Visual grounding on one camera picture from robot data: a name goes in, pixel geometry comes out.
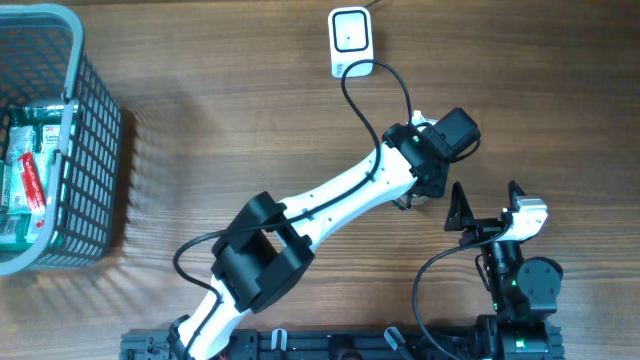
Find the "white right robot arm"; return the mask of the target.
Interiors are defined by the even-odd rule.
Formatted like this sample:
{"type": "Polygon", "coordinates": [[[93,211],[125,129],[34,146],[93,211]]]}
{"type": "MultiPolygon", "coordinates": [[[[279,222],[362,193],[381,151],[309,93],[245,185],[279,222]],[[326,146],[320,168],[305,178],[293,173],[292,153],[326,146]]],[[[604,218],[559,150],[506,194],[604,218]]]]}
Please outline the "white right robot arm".
{"type": "Polygon", "coordinates": [[[557,311],[563,269],[547,257],[526,259],[521,250],[540,232],[548,207],[514,181],[508,193],[510,205],[499,217],[479,219],[462,185],[452,188],[444,229],[460,231],[462,246],[480,249],[483,262],[476,269],[495,311],[477,317],[463,353],[472,359],[564,359],[561,329],[548,322],[557,311]]]}

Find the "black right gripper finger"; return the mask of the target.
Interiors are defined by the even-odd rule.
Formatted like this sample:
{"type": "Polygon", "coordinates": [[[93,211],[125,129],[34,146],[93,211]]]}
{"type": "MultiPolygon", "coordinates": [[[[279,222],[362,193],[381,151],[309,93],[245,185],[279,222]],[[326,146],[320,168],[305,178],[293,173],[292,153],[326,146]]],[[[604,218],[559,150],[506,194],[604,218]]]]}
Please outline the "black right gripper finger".
{"type": "Polygon", "coordinates": [[[526,195],[524,190],[518,185],[515,180],[511,180],[508,183],[508,194],[511,206],[516,206],[518,200],[526,195]]]}
{"type": "Polygon", "coordinates": [[[463,231],[474,225],[474,215],[460,182],[452,186],[451,203],[445,219],[445,231],[463,231]]]}

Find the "red sachet stick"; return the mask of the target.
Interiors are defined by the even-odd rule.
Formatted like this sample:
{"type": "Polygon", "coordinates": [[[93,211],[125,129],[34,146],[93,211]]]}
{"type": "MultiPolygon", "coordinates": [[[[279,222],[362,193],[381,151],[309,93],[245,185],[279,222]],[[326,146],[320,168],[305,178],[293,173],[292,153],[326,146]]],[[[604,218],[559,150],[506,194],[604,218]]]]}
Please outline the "red sachet stick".
{"type": "Polygon", "coordinates": [[[26,152],[18,157],[17,165],[23,184],[27,207],[37,228],[44,226],[46,203],[33,154],[26,152]]]}

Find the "mint green wipes packet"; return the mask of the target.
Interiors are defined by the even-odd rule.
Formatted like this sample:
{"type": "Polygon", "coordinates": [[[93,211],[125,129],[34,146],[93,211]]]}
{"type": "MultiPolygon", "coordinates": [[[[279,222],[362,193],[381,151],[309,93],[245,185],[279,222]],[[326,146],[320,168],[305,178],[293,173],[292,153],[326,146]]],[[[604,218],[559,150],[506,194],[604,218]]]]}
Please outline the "mint green wipes packet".
{"type": "Polygon", "coordinates": [[[37,226],[28,208],[24,185],[16,165],[11,167],[8,185],[7,210],[1,212],[1,250],[23,252],[35,243],[42,229],[37,226]]]}

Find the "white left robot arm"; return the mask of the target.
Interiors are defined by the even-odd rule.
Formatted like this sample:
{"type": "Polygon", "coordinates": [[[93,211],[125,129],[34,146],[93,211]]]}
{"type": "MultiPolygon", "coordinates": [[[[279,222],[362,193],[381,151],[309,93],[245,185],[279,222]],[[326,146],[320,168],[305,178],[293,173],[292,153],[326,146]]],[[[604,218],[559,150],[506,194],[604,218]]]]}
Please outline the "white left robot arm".
{"type": "Polygon", "coordinates": [[[440,120],[415,112],[395,124],[363,161],[306,193],[249,200],[227,229],[213,234],[207,295],[192,315],[174,321],[168,342],[179,359],[211,359],[249,313],[296,285],[332,233],[385,202],[408,209],[443,196],[449,166],[475,151],[478,125],[455,108],[440,120]]]}

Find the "green glove packet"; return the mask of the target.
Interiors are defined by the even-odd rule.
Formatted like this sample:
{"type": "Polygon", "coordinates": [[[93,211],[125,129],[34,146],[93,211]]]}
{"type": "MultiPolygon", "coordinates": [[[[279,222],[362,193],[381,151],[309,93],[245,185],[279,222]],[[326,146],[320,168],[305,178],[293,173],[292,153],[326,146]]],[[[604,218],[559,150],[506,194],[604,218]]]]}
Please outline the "green glove packet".
{"type": "Polygon", "coordinates": [[[58,147],[65,104],[11,105],[6,161],[12,164],[26,152],[51,153],[58,147]]]}

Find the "green lid jar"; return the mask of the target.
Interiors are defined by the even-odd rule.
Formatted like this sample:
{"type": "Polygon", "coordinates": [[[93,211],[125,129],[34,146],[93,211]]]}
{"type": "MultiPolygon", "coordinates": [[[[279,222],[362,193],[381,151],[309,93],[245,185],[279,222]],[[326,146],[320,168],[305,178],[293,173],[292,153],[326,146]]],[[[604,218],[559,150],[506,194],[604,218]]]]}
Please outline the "green lid jar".
{"type": "Polygon", "coordinates": [[[415,206],[423,205],[429,200],[428,197],[415,194],[404,194],[401,197],[393,200],[392,203],[400,210],[409,210],[415,206]]]}

